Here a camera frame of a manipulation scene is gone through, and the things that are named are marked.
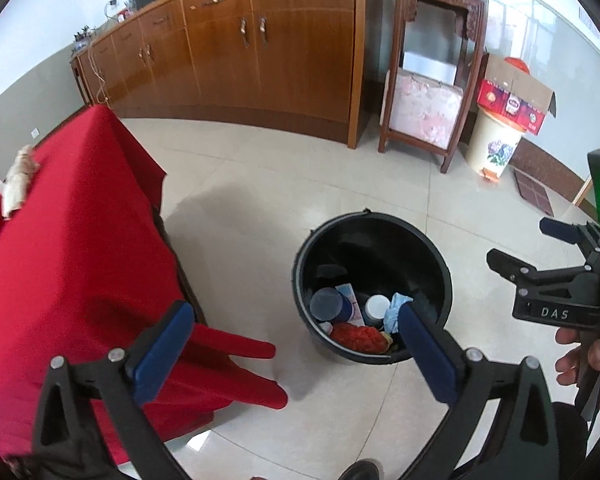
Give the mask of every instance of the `metal screw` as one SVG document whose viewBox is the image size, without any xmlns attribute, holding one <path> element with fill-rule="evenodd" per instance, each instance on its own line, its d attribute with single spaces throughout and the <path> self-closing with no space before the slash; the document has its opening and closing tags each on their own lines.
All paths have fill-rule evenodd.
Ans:
<svg viewBox="0 0 600 480">
<path fill-rule="evenodd" d="M 58 368 L 62 368 L 62 366 L 64 366 L 64 357 L 61 355 L 57 355 L 51 359 L 51 367 L 53 370 L 58 370 Z"/>
<path fill-rule="evenodd" d="M 466 358 L 469 359 L 472 363 L 479 363 L 482 361 L 484 354 L 480 352 L 477 348 L 468 348 L 466 352 L 464 352 Z"/>
<path fill-rule="evenodd" d="M 527 365 L 532 370 L 538 370 L 538 368 L 540 367 L 540 361 L 538 361 L 537 357 L 533 357 L 532 355 L 530 355 L 529 357 L 525 358 L 525 365 Z"/>
<path fill-rule="evenodd" d="M 114 348 L 113 350 L 109 350 L 107 358 L 109 358 L 109 361 L 112 363 L 120 362 L 125 358 L 125 351 L 122 348 Z"/>
</svg>

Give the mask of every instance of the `red cloth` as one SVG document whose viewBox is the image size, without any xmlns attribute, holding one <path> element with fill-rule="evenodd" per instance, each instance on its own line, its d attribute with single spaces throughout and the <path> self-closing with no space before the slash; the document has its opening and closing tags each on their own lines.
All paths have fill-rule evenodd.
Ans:
<svg viewBox="0 0 600 480">
<path fill-rule="evenodd" d="M 29 198 L 0 233 L 0 453 L 30 451 L 50 359 L 72 363 L 128 346 L 182 298 L 176 263 L 153 220 L 164 171 L 106 107 L 44 142 Z M 228 354 L 272 358 L 270 343 L 197 325 L 145 413 L 163 440 L 192 431 L 233 400 L 286 405 L 274 382 Z M 104 407 L 96 414 L 116 462 L 127 460 Z"/>
</svg>

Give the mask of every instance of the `carved wooden table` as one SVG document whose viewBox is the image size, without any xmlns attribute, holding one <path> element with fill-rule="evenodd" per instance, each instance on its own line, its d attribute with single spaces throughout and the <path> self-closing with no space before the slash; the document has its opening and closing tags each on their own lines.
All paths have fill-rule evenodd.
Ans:
<svg viewBox="0 0 600 480">
<path fill-rule="evenodd" d="M 394 104 L 395 82 L 397 78 L 397 69 L 400 67 L 400 56 L 404 50 L 404 33 L 407 22 L 413 22 L 416 19 L 416 10 L 418 1 L 430 4 L 442 9 L 449 9 L 456 13 L 456 34 L 462 39 L 460 46 L 460 55 L 458 58 L 458 70 L 456 71 L 455 86 L 459 86 L 464 79 L 464 71 L 467 70 L 466 62 L 467 48 L 469 40 L 475 42 L 474 56 L 470 67 L 468 68 L 468 79 L 462 102 L 458 112 L 458 118 L 449 140 L 449 144 L 444 148 L 429 144 L 424 140 L 417 139 L 408 134 L 404 134 L 389 128 L 391 111 Z M 451 158 L 458 145 L 458 139 L 464 121 L 469 111 L 471 100 L 474 97 L 475 86 L 478 79 L 478 70 L 480 69 L 480 59 L 484 50 L 484 37 L 487 29 L 487 10 L 488 0 L 395 0 L 394 15 L 394 40 L 391 52 L 391 64 L 389 66 L 388 91 L 386 94 L 386 104 L 384 107 L 384 120 L 380 128 L 380 143 L 378 151 L 384 153 L 384 147 L 388 139 L 396 139 L 406 142 L 418 148 L 429 152 L 437 153 L 444 157 L 441 173 L 446 173 Z"/>
</svg>

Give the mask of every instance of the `black bucket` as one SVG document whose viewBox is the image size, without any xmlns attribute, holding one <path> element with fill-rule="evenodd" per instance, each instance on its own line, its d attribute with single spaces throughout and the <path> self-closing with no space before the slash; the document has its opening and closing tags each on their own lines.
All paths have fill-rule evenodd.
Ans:
<svg viewBox="0 0 600 480">
<path fill-rule="evenodd" d="M 428 304 L 436 323 L 446 323 L 451 311 L 451 274 L 440 252 L 419 229 L 395 216 L 369 210 L 338 216 L 304 241 L 296 254 L 292 283 L 298 312 L 309 332 L 347 360 L 384 365 L 405 361 L 411 355 L 401 341 L 391 354 L 349 350 L 320 329 L 309 313 L 309 301 L 316 290 L 333 286 L 317 277 L 318 266 L 326 265 L 346 269 L 360 309 L 374 294 L 391 298 L 400 292 L 418 295 Z"/>
</svg>

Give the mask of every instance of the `shoe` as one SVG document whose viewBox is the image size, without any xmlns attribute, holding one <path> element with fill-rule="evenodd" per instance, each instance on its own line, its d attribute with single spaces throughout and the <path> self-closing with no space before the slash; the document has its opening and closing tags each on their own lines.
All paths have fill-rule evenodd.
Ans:
<svg viewBox="0 0 600 480">
<path fill-rule="evenodd" d="M 380 480 L 380 472 L 373 462 L 358 460 L 347 467 L 338 480 Z"/>
</svg>

